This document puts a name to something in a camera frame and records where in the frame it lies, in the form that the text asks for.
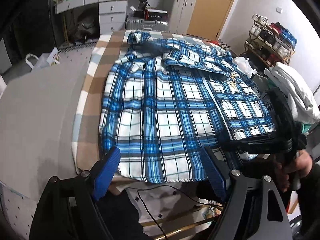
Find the black sleeved right forearm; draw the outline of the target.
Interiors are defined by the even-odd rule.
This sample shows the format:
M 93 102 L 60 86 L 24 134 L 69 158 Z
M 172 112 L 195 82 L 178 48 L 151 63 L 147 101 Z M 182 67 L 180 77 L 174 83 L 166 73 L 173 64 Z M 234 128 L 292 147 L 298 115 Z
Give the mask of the black sleeved right forearm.
M 300 233 L 305 239 L 319 237 L 319 165 L 312 164 L 311 171 L 300 180 L 297 191 L 302 226 Z

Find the person's right hand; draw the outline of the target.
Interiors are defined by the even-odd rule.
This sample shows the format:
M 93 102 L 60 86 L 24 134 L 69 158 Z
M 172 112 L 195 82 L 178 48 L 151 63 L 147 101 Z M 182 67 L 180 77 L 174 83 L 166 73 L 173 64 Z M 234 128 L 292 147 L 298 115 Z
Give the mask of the person's right hand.
M 299 178 L 306 177 L 313 167 L 313 159 L 306 150 L 299 150 L 297 157 L 289 165 L 283 167 L 276 160 L 274 165 L 278 186 L 282 192 L 286 192 L 290 187 L 289 174 L 296 173 Z

